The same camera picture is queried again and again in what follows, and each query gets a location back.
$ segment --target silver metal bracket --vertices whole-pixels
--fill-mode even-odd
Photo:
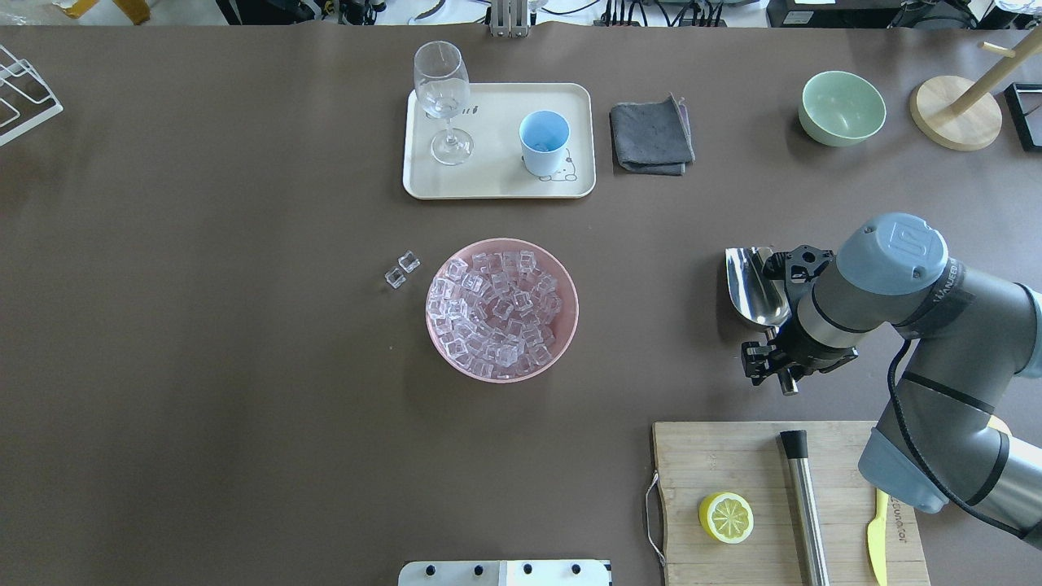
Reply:
[[[398,586],[611,586],[607,560],[410,562]]]
[[[493,36],[528,36],[528,0],[492,0],[489,14]]]

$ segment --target wooden cutting board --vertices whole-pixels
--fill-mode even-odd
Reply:
[[[865,529],[875,516],[875,489],[858,471],[874,421],[714,421],[654,424],[666,555],[666,586],[804,584],[798,550],[799,517],[778,441],[786,430],[807,430],[811,478],[833,584],[872,586]],[[727,490],[752,507],[744,542],[712,539],[698,522],[698,504]],[[890,500],[887,524],[889,584],[928,585],[915,510]]]

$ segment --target mint green ceramic bowl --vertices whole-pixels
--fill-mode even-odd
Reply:
[[[823,145],[855,145],[878,132],[886,120],[879,91],[852,73],[823,71],[803,86],[799,123]]]

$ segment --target table surface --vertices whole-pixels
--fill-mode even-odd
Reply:
[[[928,77],[990,67],[976,42],[1022,33],[0,33],[66,106],[0,149],[5,585],[378,585],[408,560],[559,557],[656,584],[642,512],[654,421],[875,419],[899,346],[879,329],[797,397],[753,388],[738,349],[760,334],[730,308],[725,247],[836,247],[905,211],[969,266],[1042,287],[1042,160],[1008,116],[995,144],[958,153],[905,105]],[[593,193],[410,197],[412,56],[437,38],[474,81],[585,86]],[[827,69],[885,97],[866,143],[832,149],[800,130],[800,88]],[[1036,59],[1011,80],[1040,78]],[[690,105],[697,161],[679,178],[624,172],[609,109],[669,92]],[[581,317],[548,372],[492,386],[439,357],[423,299],[452,252],[500,236],[557,257]],[[406,249],[423,265],[392,290],[382,274]],[[1040,443],[1033,385],[1015,381],[998,415]],[[1037,551],[962,512],[920,523],[935,584],[1042,572]]]

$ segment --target gray cloth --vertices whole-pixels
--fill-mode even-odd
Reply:
[[[615,154],[628,171],[683,175],[695,160],[687,108],[672,94],[659,103],[616,104],[610,118]]]

